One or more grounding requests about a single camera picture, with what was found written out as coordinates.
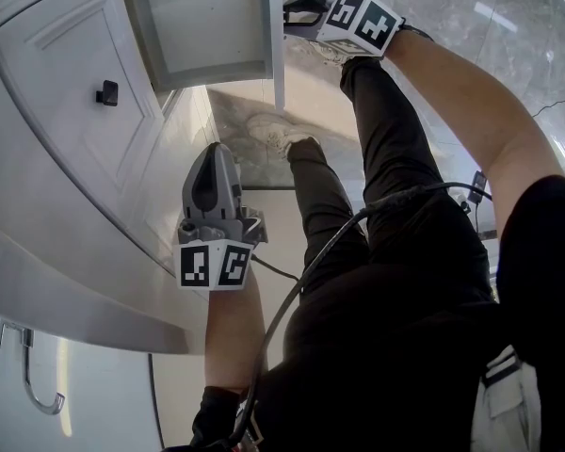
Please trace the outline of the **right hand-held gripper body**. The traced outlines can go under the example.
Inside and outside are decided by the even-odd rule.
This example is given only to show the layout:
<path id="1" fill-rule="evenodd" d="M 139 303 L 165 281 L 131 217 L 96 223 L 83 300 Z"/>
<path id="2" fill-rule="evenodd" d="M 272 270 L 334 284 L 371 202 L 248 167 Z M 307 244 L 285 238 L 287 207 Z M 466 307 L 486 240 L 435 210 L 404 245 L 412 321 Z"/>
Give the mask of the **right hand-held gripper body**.
<path id="1" fill-rule="evenodd" d="M 334 0 L 316 41 L 347 57 L 382 57 L 402 23 L 380 0 Z"/>

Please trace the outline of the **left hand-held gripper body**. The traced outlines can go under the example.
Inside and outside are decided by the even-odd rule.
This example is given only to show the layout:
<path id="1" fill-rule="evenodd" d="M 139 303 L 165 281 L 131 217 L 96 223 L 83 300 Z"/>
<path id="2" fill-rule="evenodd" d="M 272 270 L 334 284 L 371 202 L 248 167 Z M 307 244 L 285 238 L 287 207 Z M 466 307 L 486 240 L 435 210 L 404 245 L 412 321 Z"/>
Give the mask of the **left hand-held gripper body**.
<path id="1" fill-rule="evenodd" d="M 267 242 L 264 213 L 250 207 L 233 219 L 185 218 L 173 258 L 182 290 L 236 291 L 244 288 L 250 259 Z"/>

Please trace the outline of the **person's left forearm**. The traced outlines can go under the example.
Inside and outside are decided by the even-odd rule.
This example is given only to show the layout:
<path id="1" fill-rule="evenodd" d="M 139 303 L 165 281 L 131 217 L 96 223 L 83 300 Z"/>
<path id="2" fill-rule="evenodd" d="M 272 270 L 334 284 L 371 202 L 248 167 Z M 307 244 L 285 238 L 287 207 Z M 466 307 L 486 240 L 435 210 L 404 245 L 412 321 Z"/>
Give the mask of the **person's left forearm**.
<path id="1" fill-rule="evenodd" d="M 204 347 L 205 384 L 238 395 L 247 389 L 265 333 L 253 272 L 240 291 L 211 292 Z"/>

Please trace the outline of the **person's right forearm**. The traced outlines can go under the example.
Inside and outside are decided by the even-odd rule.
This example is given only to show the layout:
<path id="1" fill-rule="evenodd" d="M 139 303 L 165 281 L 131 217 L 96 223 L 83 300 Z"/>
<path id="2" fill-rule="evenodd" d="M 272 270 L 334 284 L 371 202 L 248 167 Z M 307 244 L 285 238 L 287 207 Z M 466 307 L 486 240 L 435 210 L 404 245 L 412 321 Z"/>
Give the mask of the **person's right forearm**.
<path id="1" fill-rule="evenodd" d="M 411 31 L 394 35 L 385 56 L 444 120 L 487 177 L 496 230 L 504 232 L 525 191 L 563 173 L 546 136 L 497 79 Z"/>

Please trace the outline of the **person's right shoe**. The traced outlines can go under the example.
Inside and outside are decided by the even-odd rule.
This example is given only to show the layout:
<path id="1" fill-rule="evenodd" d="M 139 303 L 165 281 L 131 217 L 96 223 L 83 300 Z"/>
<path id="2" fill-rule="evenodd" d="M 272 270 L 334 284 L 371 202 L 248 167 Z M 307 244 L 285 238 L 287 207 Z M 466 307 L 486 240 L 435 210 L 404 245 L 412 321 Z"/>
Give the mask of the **person's right shoe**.
<path id="1" fill-rule="evenodd" d="M 351 59 L 351 56 L 339 53 L 330 46 L 322 44 L 321 42 L 309 40 L 308 43 L 318 54 L 322 56 L 325 65 L 342 68 L 346 62 Z"/>

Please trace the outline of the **person's shoe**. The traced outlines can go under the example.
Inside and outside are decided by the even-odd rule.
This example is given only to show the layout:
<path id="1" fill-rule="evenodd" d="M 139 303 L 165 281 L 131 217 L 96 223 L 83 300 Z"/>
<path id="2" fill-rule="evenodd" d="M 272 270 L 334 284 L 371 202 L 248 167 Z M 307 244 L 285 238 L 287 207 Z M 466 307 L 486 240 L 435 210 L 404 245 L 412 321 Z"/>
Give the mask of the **person's shoe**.
<path id="1" fill-rule="evenodd" d="M 346 62 L 351 59 L 351 56 L 339 53 L 330 46 L 322 44 L 321 42 L 309 40 L 308 43 L 318 54 L 322 56 L 325 65 L 342 68 Z"/>
<path id="2" fill-rule="evenodd" d="M 291 146 L 304 140 L 319 141 L 311 134 L 280 116 L 268 113 L 256 114 L 247 121 L 249 135 L 268 148 L 287 158 Z"/>

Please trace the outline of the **person's left shoe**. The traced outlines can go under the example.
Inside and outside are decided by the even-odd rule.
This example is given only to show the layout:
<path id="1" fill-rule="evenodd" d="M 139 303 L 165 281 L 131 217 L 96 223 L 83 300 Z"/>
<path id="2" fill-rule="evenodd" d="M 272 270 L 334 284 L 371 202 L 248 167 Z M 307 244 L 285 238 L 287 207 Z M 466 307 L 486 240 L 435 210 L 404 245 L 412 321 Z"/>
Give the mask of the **person's left shoe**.
<path id="1" fill-rule="evenodd" d="M 268 148 L 287 158 L 291 146 L 304 140 L 319 141 L 311 134 L 280 116 L 268 113 L 256 114 L 247 121 L 249 135 Z"/>

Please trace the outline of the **white sink cabinet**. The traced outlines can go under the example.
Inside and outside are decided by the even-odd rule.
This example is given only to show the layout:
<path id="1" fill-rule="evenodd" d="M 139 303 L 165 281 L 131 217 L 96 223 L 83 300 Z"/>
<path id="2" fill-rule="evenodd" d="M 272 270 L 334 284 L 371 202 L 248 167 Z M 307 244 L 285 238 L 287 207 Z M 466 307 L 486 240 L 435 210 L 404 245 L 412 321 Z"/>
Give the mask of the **white sink cabinet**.
<path id="1" fill-rule="evenodd" d="M 14 12 L 0 27 L 26 9 Z M 101 294 L 123 298 L 175 292 L 172 252 L 181 188 L 192 160 L 214 140 L 204 88 L 181 89 L 161 105 L 163 124 L 137 201 L 126 220 L 95 201 L 65 169 L 16 103 L 23 125 L 0 131 L 0 230 L 46 265 Z"/>

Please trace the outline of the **person's left leg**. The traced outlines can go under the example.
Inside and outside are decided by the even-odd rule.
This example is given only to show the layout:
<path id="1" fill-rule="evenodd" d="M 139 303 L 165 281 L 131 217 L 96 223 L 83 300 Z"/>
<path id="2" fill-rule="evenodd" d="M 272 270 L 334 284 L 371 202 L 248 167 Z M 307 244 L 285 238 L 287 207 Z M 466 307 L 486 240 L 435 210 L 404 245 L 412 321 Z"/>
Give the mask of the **person's left leg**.
<path id="1" fill-rule="evenodd" d="M 353 212 L 342 184 L 316 140 L 308 137 L 291 144 L 287 160 L 307 240 L 304 265 L 308 266 Z M 356 225 L 340 238 L 310 275 L 311 286 L 318 287 L 364 265 L 368 254 L 366 237 Z"/>

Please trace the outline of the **person's leg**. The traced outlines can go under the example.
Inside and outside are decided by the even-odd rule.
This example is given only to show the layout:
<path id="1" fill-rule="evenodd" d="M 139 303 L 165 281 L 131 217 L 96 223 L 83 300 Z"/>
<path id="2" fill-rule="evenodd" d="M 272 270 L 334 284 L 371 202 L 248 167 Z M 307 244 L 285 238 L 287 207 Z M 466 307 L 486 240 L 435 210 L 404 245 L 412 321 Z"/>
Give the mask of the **person's leg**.
<path id="1" fill-rule="evenodd" d="M 366 202 L 443 180 L 412 103 L 379 61 L 348 60 L 340 89 L 351 101 L 357 122 Z"/>
<path id="2" fill-rule="evenodd" d="M 316 140 L 308 137 L 291 144 L 287 160 L 307 240 L 304 265 L 308 266 L 353 212 L 342 184 Z M 310 275 L 311 286 L 318 287 L 364 265 L 368 254 L 366 237 L 356 225 L 340 238 Z"/>

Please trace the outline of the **person's right leg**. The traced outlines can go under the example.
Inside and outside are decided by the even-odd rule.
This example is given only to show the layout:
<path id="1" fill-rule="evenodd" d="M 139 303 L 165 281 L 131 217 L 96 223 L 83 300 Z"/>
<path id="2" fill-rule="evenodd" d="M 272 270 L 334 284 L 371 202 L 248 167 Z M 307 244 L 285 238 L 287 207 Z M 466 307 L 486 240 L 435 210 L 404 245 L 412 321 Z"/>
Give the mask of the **person's right leg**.
<path id="1" fill-rule="evenodd" d="M 340 89 L 351 101 L 357 122 L 366 202 L 443 180 L 412 103 L 379 61 L 348 60 Z"/>

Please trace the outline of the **black power adapter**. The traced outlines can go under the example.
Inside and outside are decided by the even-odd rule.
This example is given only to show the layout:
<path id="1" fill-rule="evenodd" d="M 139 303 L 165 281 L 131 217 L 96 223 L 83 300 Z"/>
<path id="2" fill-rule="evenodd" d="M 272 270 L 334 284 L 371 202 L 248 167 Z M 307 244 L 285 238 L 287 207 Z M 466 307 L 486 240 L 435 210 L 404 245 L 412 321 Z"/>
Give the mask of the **black power adapter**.
<path id="1" fill-rule="evenodd" d="M 475 205 L 479 205 L 484 198 L 487 178 L 481 170 L 477 170 L 471 183 L 468 200 Z"/>

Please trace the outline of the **chrome faucet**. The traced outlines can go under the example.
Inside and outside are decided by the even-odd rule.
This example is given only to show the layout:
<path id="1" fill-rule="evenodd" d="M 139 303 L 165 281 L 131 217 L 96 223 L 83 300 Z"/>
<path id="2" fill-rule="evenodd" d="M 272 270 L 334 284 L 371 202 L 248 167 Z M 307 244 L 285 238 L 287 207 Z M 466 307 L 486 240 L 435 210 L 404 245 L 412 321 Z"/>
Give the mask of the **chrome faucet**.
<path id="1" fill-rule="evenodd" d="M 5 330 L 13 330 L 19 333 L 20 344 L 22 346 L 22 374 L 24 391 L 32 405 L 41 413 L 49 416 L 59 415 L 64 407 L 66 397 L 56 392 L 50 404 L 42 403 L 33 390 L 30 373 L 31 349 L 35 343 L 35 332 L 5 319 L 0 320 L 0 348 L 2 347 Z"/>

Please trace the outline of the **person's black shirt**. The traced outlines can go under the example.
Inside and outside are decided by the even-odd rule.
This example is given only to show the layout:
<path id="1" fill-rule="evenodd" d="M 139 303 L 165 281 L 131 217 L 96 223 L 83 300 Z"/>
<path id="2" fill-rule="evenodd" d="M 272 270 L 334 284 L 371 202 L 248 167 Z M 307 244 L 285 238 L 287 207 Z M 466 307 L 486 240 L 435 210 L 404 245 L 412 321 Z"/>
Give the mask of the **person's black shirt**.
<path id="1" fill-rule="evenodd" d="M 308 281 L 264 374 L 262 452 L 467 452 L 485 365 L 505 347 L 535 369 L 541 448 L 565 451 L 565 178 L 518 200 L 487 252 L 445 193 L 348 231 Z"/>

